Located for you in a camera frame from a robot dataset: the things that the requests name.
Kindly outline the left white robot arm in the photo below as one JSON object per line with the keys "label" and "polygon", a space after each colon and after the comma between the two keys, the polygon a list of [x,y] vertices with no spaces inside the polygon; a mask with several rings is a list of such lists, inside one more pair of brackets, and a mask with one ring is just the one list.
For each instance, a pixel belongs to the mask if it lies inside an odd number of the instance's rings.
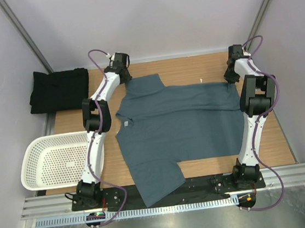
{"label": "left white robot arm", "polygon": [[95,93],[82,102],[83,126],[87,132],[87,154],[82,177],[72,199],[72,210],[95,209],[102,206],[101,174],[104,166],[103,144],[111,128],[108,102],[120,84],[131,81],[128,68],[130,57],[126,53],[107,54],[109,65],[102,69],[103,79]]}

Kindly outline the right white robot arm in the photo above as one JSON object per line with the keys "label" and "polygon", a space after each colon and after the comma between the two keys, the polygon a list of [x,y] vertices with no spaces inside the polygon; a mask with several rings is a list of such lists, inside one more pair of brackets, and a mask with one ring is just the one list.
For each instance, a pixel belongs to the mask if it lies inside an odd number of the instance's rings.
{"label": "right white robot arm", "polygon": [[228,83],[243,79],[239,104],[244,114],[244,134],[232,182],[238,190],[244,190],[262,179],[259,166],[261,135],[280,92],[274,75],[260,71],[242,45],[229,46],[227,66],[224,76]]}

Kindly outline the blue-grey t shirt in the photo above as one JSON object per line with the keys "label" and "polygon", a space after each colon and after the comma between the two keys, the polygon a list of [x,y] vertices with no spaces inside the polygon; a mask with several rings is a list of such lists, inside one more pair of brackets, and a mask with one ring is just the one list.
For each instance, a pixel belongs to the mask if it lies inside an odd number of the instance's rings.
{"label": "blue-grey t shirt", "polygon": [[116,139],[145,206],[185,183],[179,162],[240,152],[239,101],[230,83],[165,86],[153,74],[126,84]]}

